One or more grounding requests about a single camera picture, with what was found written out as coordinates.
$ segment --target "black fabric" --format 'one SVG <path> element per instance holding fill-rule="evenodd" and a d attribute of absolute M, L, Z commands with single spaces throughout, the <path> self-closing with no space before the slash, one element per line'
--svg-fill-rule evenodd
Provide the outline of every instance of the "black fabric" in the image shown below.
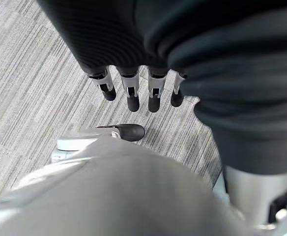
<path fill-rule="evenodd" d="M 152 65 L 165 60 L 148 54 L 132 19 L 133 2 L 125 0 L 38 0 L 87 74 L 94 67 Z"/>
<path fill-rule="evenodd" d="M 224 165 L 287 172 L 287 0 L 39 0 L 83 70 L 184 71 Z"/>

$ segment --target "black fingertip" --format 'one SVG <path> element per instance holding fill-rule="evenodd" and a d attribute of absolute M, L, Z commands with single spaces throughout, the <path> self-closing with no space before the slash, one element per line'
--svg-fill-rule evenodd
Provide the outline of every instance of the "black fingertip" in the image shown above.
<path fill-rule="evenodd" d="M 102 92 L 105 99 L 108 101 L 113 101 L 116 98 L 116 91 L 114 87 L 111 91 L 102 91 Z"/>
<path fill-rule="evenodd" d="M 175 94 L 174 91 L 172 92 L 172 96 L 171 96 L 171 105 L 174 107 L 179 107 L 180 105 L 182 105 L 184 100 L 184 95 L 181 93 L 181 90 L 178 90 L 178 93 Z"/>
<path fill-rule="evenodd" d="M 148 109 L 151 112 L 157 112 L 160 108 L 160 101 L 161 98 L 158 98 L 158 95 L 154 95 L 153 98 L 149 97 L 149 101 L 148 101 Z"/>
<path fill-rule="evenodd" d="M 128 105 L 128 109 L 131 112 L 136 112 L 139 110 L 139 97 L 135 97 L 133 95 L 131 95 L 130 97 L 127 97 L 127 105 Z"/>

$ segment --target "robotic finger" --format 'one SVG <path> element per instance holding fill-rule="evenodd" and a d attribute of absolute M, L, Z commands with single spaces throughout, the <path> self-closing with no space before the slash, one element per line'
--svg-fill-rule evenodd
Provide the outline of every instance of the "robotic finger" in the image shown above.
<path fill-rule="evenodd" d="M 116 98 L 116 91 L 112 82 L 112 77 L 108 66 L 93 68 L 88 74 L 93 83 L 102 91 L 108 101 Z"/>
<path fill-rule="evenodd" d="M 161 95 L 164 89 L 168 69 L 148 66 L 148 73 L 148 108 L 149 111 L 154 113 L 160 108 Z"/>
<path fill-rule="evenodd" d="M 138 66 L 116 67 L 122 79 L 123 87 L 127 96 L 127 106 L 131 112 L 138 111 L 139 103 L 139 75 Z"/>
<path fill-rule="evenodd" d="M 182 72 L 177 72 L 175 76 L 174 89 L 171 96 L 171 105 L 174 107 L 179 107 L 182 105 L 184 100 L 184 95 L 182 94 L 180 84 L 187 78 L 187 75 Z"/>

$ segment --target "striped carpet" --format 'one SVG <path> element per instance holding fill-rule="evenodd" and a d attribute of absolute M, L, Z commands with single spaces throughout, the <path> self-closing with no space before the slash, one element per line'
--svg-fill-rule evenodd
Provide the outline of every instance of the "striped carpet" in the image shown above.
<path fill-rule="evenodd" d="M 104 100 L 33 0 L 0 0 L 0 194 L 25 173 L 49 163 L 68 129 L 116 123 L 146 128 L 140 145 L 174 158 L 212 185 L 220 172 L 210 130 L 193 114 L 196 98 L 170 105 L 168 74 L 161 109 L 147 109 L 147 70 L 140 71 L 138 112 L 127 109 L 121 80 L 111 67 L 117 97 Z"/>

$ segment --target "gray carpet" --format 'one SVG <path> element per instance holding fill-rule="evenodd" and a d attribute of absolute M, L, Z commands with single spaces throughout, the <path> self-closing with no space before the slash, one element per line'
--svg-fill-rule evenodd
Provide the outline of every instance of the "gray carpet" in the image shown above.
<path fill-rule="evenodd" d="M 106 101 L 33 0 L 0 0 L 0 194 L 25 173 L 49 163 L 57 138 L 68 129 L 115 123 L 146 128 L 140 145 L 174 158 L 212 185 L 220 172 L 210 129 L 193 114 L 197 98 L 170 105 L 171 71 L 161 109 L 147 109 L 147 70 L 140 71 L 138 112 L 127 109 L 121 80 L 111 73 L 116 100 Z"/>

